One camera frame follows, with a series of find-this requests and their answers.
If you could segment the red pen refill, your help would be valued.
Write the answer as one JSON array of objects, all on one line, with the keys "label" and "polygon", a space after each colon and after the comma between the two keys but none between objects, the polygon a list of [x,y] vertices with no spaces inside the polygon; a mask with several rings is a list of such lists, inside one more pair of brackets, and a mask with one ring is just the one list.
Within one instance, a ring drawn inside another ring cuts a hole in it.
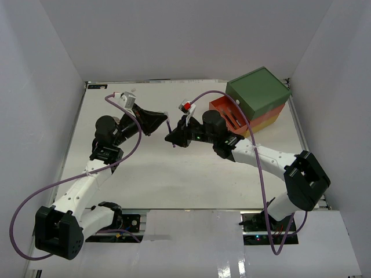
[{"label": "red pen refill", "polygon": [[221,112],[222,112],[223,116],[225,117],[225,119],[227,120],[227,122],[230,124],[230,126],[231,126],[234,130],[236,130],[237,127],[236,127],[236,125],[234,125],[234,123],[233,123],[233,121],[230,119],[230,117],[225,113],[225,111],[224,111],[223,109],[221,109]]}]

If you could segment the green drawer cabinet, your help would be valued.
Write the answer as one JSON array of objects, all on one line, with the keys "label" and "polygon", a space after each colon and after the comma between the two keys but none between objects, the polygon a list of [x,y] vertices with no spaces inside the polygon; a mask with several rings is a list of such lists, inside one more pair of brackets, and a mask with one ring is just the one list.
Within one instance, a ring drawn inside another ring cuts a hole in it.
[{"label": "green drawer cabinet", "polygon": [[[252,72],[235,78],[229,82],[239,85],[245,84],[250,87],[250,95],[254,109],[255,120],[266,113],[280,112],[283,110],[285,103],[291,96],[291,91],[276,78],[266,67],[258,68]],[[237,107],[238,111],[244,115],[239,102],[229,98]]]}]

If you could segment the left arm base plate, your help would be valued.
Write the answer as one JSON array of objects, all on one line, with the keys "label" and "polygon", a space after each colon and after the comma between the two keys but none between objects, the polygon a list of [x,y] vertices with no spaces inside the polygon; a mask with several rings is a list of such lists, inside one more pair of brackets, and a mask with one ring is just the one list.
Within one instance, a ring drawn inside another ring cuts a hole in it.
[{"label": "left arm base plate", "polygon": [[117,223],[116,232],[107,232],[113,228],[103,228],[103,232],[87,238],[87,243],[140,243],[144,236],[144,224],[140,214],[123,214]]}]

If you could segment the purple pen refill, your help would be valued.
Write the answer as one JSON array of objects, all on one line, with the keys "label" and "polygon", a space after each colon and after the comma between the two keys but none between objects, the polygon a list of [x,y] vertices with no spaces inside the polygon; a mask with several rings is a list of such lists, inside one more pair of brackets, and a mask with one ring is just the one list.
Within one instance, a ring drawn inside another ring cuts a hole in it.
[{"label": "purple pen refill", "polygon": [[169,134],[172,132],[172,128],[171,128],[171,124],[170,124],[170,117],[169,117],[169,113],[167,111],[164,112],[164,114],[167,116],[167,119],[166,119],[166,124],[167,124],[167,127],[168,127],[168,132]]}]

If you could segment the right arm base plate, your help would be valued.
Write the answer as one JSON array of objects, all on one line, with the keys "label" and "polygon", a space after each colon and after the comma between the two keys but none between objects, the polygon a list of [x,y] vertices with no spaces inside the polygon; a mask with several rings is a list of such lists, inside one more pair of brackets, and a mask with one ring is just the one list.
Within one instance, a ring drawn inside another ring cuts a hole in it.
[{"label": "right arm base plate", "polygon": [[[272,242],[275,246],[282,243],[284,234],[288,227],[290,216],[281,221],[270,219],[270,229]],[[243,232],[243,242],[245,246],[269,246],[267,227],[265,224],[264,212],[253,213],[251,211],[241,212],[241,221],[239,223]]]}]

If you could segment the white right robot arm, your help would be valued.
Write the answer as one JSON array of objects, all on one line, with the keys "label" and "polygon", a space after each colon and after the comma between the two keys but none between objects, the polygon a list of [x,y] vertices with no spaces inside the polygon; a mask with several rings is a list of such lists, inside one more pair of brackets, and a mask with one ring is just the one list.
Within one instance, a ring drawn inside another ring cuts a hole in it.
[{"label": "white right robot arm", "polygon": [[232,162],[259,167],[284,181],[286,192],[276,197],[261,217],[262,225],[275,231],[283,219],[297,211],[312,211],[330,186],[330,179],[313,153],[284,153],[252,141],[227,129],[225,119],[214,110],[202,115],[202,122],[184,115],[165,140],[186,148],[191,141],[213,145],[215,153]]}]

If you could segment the black pen refill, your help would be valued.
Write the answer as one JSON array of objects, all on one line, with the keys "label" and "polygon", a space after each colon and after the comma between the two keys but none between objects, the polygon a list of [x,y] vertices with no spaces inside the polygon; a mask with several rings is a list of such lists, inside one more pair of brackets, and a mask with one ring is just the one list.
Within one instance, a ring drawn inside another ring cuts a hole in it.
[{"label": "black pen refill", "polygon": [[231,108],[227,108],[229,113],[231,114],[231,116],[233,117],[233,119],[236,121],[236,123],[238,124],[239,127],[242,127],[242,124],[240,123],[239,119],[237,118],[236,114],[234,114],[234,112],[232,111]]}]

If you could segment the green drawer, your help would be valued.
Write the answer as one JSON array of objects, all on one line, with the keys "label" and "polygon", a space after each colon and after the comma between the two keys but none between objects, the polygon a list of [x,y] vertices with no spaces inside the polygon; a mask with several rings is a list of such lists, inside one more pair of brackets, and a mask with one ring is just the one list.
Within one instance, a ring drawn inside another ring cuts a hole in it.
[{"label": "green drawer", "polygon": [[252,99],[250,95],[250,87],[248,85],[228,82],[226,85],[225,92],[237,103],[241,108],[244,115],[252,120],[254,116],[254,109],[252,105]]}]

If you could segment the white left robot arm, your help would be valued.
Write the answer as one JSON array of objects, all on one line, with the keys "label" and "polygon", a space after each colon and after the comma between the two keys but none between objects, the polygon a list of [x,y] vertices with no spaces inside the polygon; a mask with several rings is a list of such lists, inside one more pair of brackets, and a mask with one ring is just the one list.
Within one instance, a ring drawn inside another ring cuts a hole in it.
[{"label": "white left robot arm", "polygon": [[75,258],[85,239],[100,230],[117,231],[122,226],[122,210],[113,202],[101,202],[90,212],[91,198],[113,175],[123,157],[120,145],[138,132],[150,136],[167,120],[163,112],[134,105],[120,119],[104,115],[95,124],[92,154],[82,177],[50,207],[42,206],[35,215],[35,246],[47,253]]}]

